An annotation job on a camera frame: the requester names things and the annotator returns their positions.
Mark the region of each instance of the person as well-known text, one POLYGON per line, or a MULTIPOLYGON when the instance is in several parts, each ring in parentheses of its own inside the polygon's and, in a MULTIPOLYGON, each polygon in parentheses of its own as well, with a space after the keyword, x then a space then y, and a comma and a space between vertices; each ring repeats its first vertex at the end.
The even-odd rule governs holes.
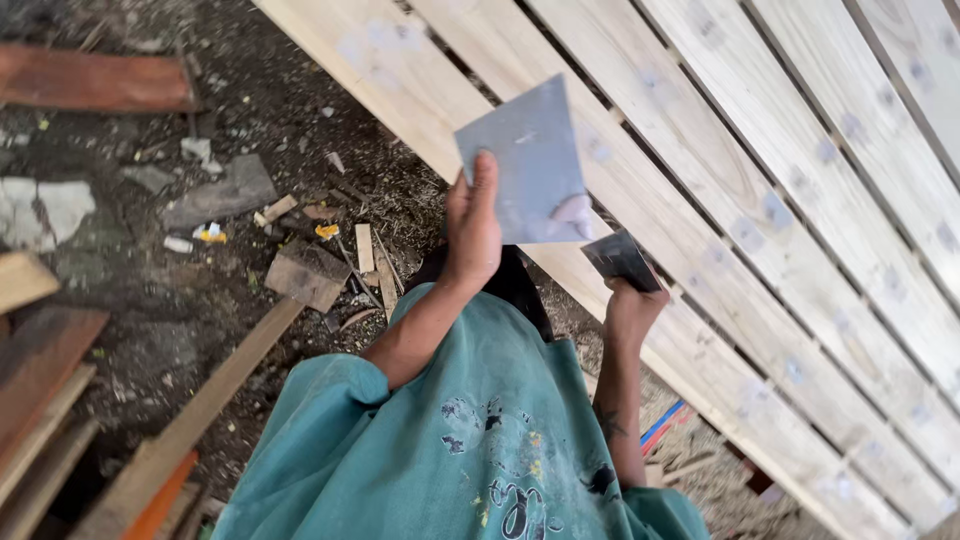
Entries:
POLYGON ((686 497, 644 487, 639 353, 668 293, 608 283, 591 407, 501 247, 493 155, 474 171, 383 335, 291 371, 214 539, 708 538, 686 497))

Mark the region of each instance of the paint-stained t-shirt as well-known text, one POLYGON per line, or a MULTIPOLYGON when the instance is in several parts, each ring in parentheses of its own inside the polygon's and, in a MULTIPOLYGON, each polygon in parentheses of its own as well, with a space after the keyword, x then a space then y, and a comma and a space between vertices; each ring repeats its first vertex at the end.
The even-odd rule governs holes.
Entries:
POLYGON ((480 293, 393 392, 359 356, 291 371, 214 539, 319 538, 709 536, 677 491, 621 492, 572 343, 480 293))

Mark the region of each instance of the hand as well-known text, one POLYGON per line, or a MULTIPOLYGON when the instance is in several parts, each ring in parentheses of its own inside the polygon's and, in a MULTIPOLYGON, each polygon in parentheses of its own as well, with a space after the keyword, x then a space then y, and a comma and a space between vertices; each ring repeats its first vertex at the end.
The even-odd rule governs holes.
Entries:
POLYGON ((496 159, 481 150, 473 162, 473 187, 463 171, 446 195, 446 235, 450 252, 441 280, 471 296, 480 292, 500 266, 500 224, 493 213, 496 159))
POLYGON ((604 283, 613 291, 603 324, 605 356, 637 359, 647 332, 670 302, 670 293, 662 284, 657 292, 639 292, 623 278, 609 278, 604 283))

